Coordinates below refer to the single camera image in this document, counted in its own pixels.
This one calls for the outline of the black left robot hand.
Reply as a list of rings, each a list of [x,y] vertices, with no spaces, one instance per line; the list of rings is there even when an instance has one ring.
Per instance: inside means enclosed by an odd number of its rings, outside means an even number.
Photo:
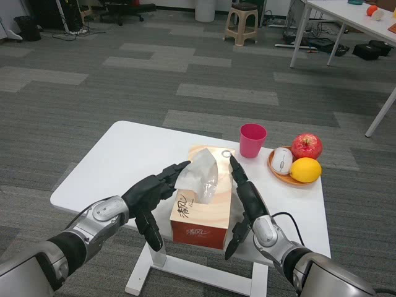
[[[129,217],[135,220],[138,232],[155,252],[163,247],[163,240],[152,211],[161,200],[173,195],[178,176],[190,163],[184,161],[170,165],[158,175],[152,174],[142,179],[122,195],[129,209]]]

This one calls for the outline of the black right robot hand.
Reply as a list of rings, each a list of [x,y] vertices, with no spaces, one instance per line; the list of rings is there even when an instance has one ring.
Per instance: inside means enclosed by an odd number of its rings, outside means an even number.
[[[238,246],[247,238],[254,221],[261,216],[269,214],[269,210],[264,204],[259,191],[248,180],[243,167],[233,155],[230,157],[230,165],[232,167],[232,177],[237,185],[236,192],[244,208],[244,218],[243,221],[237,222],[232,229],[233,237],[226,248],[225,260],[228,260],[236,252]]]

